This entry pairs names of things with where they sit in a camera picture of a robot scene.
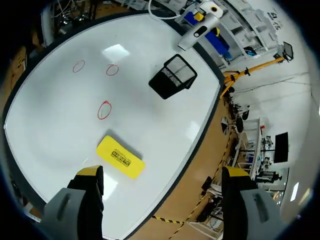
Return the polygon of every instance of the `whiteboard table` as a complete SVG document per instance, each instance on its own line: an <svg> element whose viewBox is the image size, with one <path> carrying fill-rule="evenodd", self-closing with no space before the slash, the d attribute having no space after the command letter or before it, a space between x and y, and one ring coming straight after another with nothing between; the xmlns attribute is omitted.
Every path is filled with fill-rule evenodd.
<svg viewBox="0 0 320 240"><path fill-rule="evenodd" d="M177 23L144 11L113 15L54 42L27 68L6 104L3 129L11 172L37 208L97 164L106 239L128 238L160 207L196 154L223 82L201 46L177 47L181 34ZM148 82L175 54L198 76L163 100ZM145 162L137 179L96 155L108 134Z"/></svg>

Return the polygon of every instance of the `black mesh basket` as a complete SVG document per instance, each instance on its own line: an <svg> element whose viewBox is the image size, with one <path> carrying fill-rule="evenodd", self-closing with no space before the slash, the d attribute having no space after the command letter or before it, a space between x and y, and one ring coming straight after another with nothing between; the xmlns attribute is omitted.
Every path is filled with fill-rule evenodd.
<svg viewBox="0 0 320 240"><path fill-rule="evenodd" d="M160 97L167 99L183 89L189 89L197 77L196 71L179 54L174 55L149 81Z"/></svg>

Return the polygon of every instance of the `black monitor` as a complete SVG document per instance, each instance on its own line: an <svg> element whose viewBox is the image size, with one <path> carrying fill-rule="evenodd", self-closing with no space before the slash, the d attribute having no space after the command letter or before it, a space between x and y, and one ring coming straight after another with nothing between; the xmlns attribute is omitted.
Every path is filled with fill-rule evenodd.
<svg viewBox="0 0 320 240"><path fill-rule="evenodd" d="M289 141L288 132L275 136L275 152L273 162L283 163L288 161Z"/></svg>

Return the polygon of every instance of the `red circle drawing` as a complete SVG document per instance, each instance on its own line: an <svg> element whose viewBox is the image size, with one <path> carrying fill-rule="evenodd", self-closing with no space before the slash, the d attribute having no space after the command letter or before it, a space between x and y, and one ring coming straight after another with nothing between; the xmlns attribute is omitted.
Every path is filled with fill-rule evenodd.
<svg viewBox="0 0 320 240"><path fill-rule="evenodd" d="M80 60L75 63L75 65L72 68L72 72L77 73L79 72L84 66L86 65L85 60Z"/></svg>
<svg viewBox="0 0 320 240"><path fill-rule="evenodd" d="M119 67L117 64L109 64L109 67L106 69L105 73L108 75L108 76L114 76L116 75L117 73L119 72Z"/></svg>
<svg viewBox="0 0 320 240"><path fill-rule="evenodd" d="M102 112L102 110L101 110L101 108L103 107L104 104L108 104L108 105L110 106L110 110L109 110L107 113L105 113L105 114L103 114L103 112ZM98 114L97 114L98 119L100 119L100 120L106 119L106 118L109 116L109 114L111 113L111 109L112 109L112 106L111 106L110 102L104 101L104 102L101 104L101 106L99 107Z"/></svg>

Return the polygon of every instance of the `yellow tripod stand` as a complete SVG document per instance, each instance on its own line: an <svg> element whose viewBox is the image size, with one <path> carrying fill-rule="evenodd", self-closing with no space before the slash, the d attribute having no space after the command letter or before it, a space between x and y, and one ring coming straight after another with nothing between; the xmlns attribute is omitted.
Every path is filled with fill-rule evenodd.
<svg viewBox="0 0 320 240"><path fill-rule="evenodd" d="M272 61L267 61L265 63L251 67L249 69L246 68L246 70L244 70L244 71L225 71L223 73L223 75L225 76L225 79L224 79L225 88L220 95L220 99L222 99L222 97L226 94L226 92L232 87L233 84L235 84L235 82L240 77L245 76L245 75L250 76L250 73L252 73L254 71L257 71L259 69L263 69L263 68L270 66L272 64L277 64L277 63L280 64L284 60L287 60L289 62L292 59L294 59L294 52L293 52L292 46L289 43L284 42L281 49L283 50L283 52L281 53L282 56L280 56L279 54L276 54L274 56L275 59Z"/></svg>

